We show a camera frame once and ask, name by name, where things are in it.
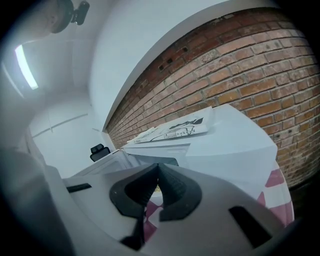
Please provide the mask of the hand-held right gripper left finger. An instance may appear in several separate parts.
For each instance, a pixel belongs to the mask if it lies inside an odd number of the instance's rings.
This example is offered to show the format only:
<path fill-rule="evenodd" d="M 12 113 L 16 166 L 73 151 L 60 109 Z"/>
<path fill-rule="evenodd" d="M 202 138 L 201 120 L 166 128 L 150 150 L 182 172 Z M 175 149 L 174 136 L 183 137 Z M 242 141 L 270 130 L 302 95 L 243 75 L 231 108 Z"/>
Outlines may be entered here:
<path fill-rule="evenodd" d="M 144 242 L 144 211 L 157 164 L 62 179 L 44 173 L 54 206 L 76 256 L 157 256 L 159 242 Z"/>

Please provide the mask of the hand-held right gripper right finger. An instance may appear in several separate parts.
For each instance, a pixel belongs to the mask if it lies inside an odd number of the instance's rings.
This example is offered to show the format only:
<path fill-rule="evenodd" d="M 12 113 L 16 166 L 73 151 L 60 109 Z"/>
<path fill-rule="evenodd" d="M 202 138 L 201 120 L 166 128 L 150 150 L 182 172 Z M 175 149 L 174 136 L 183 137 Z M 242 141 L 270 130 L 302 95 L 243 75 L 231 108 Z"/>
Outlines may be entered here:
<path fill-rule="evenodd" d="M 284 229 L 270 210 L 228 181 L 162 163 L 158 172 L 181 182 L 182 192 L 164 203 L 170 220 L 160 220 L 144 246 L 146 255 L 250 255 Z"/>

